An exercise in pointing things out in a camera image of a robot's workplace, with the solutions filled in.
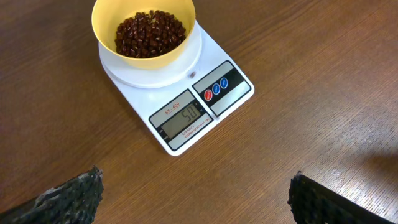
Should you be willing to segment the yellow plastic bowl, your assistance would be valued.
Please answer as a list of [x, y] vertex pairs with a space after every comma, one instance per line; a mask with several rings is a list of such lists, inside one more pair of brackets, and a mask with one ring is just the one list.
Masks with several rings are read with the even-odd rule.
[[159, 10], [169, 12], [186, 28], [186, 38], [193, 32], [196, 12], [191, 0], [97, 0], [91, 14], [93, 32], [102, 47], [129, 65], [142, 69], [157, 69], [171, 64], [185, 50], [184, 40], [176, 49], [152, 58], [133, 58], [117, 53], [116, 28], [137, 12]]

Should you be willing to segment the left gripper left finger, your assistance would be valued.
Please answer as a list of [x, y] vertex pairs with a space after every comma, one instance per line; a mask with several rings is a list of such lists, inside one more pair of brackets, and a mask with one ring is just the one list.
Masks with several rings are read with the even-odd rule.
[[103, 171], [91, 170], [1, 213], [1, 223], [91, 224], [102, 201]]

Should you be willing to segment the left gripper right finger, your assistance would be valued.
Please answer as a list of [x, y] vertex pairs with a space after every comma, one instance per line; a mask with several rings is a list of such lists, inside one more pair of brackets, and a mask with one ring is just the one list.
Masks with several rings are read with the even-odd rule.
[[290, 180], [287, 204], [298, 224], [393, 224], [301, 172]]

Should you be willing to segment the red beans in bowl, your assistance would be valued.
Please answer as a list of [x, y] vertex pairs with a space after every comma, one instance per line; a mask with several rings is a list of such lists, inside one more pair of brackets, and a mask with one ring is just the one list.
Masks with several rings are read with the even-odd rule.
[[138, 12], [119, 24], [116, 52], [132, 58], [164, 55], [186, 39], [186, 28], [173, 14], [164, 11]]

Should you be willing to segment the white digital kitchen scale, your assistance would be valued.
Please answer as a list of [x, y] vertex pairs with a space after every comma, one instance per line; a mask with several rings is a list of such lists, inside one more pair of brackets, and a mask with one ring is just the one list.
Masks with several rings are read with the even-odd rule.
[[181, 155], [254, 94], [248, 77], [199, 24], [187, 41], [178, 59], [157, 70], [134, 68], [98, 46], [105, 72], [171, 156]]

